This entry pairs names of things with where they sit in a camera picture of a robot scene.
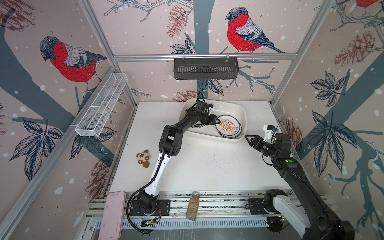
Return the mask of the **sunburst plate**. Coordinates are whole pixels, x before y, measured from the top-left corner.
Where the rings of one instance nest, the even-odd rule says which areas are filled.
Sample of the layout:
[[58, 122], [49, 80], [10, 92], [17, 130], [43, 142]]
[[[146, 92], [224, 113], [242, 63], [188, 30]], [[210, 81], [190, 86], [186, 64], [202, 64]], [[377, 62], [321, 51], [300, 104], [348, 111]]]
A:
[[218, 133], [236, 135], [237, 133], [242, 132], [242, 126], [235, 117], [230, 115], [221, 115], [218, 118], [221, 121], [220, 124], [216, 125]]

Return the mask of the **white flower plate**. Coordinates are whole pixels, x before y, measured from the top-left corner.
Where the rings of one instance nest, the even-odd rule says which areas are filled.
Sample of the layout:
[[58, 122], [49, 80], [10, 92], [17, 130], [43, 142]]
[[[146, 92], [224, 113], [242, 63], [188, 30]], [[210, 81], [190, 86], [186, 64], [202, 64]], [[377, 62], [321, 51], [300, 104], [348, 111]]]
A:
[[223, 138], [226, 138], [226, 139], [237, 139], [241, 136], [241, 133], [237, 133], [236, 135], [225, 135], [225, 134], [222, 134], [222, 133], [219, 133]]

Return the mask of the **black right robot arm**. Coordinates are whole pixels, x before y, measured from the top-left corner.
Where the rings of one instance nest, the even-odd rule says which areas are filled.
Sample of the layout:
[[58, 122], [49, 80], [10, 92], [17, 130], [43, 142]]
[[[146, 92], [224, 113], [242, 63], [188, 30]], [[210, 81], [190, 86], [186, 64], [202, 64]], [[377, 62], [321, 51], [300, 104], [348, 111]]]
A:
[[355, 230], [350, 222], [342, 221], [316, 192], [300, 163], [291, 157], [290, 136], [278, 133], [272, 143], [261, 136], [245, 136], [250, 147], [271, 159], [271, 165], [289, 184], [304, 211], [292, 204], [285, 195], [271, 194], [265, 198], [268, 212], [280, 212], [303, 240], [353, 240]]

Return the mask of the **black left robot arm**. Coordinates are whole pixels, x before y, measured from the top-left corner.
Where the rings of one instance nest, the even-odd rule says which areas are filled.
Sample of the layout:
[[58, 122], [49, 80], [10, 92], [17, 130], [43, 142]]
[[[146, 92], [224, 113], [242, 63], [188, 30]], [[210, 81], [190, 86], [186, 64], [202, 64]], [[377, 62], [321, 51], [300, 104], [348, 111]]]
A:
[[185, 111], [185, 116], [174, 125], [166, 125], [159, 142], [159, 158], [149, 182], [135, 191], [127, 202], [127, 212], [132, 209], [133, 203], [139, 204], [139, 208], [148, 214], [156, 211], [157, 199], [160, 190], [159, 182], [169, 160], [177, 156], [182, 148], [184, 133], [192, 126], [211, 126], [220, 123], [219, 118], [212, 113], [213, 104], [204, 100], [196, 102]]

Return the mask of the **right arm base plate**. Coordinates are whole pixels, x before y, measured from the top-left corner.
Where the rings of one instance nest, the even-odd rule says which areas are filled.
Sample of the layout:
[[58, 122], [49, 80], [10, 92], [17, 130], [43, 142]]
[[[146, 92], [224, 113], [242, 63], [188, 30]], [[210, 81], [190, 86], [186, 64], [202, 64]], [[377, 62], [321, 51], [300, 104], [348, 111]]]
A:
[[269, 215], [265, 210], [264, 199], [255, 198], [248, 199], [248, 204], [246, 205], [247, 209], [250, 211], [251, 215]]

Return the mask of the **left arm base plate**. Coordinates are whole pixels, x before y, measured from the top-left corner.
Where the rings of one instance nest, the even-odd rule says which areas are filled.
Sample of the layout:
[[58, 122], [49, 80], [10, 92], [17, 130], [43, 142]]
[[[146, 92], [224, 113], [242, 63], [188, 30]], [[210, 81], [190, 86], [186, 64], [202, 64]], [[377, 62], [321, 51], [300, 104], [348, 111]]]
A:
[[129, 216], [130, 217], [141, 217], [141, 216], [168, 216], [170, 214], [171, 201], [170, 200], [157, 200], [154, 210], [148, 211], [138, 200], [132, 201], [130, 206]]

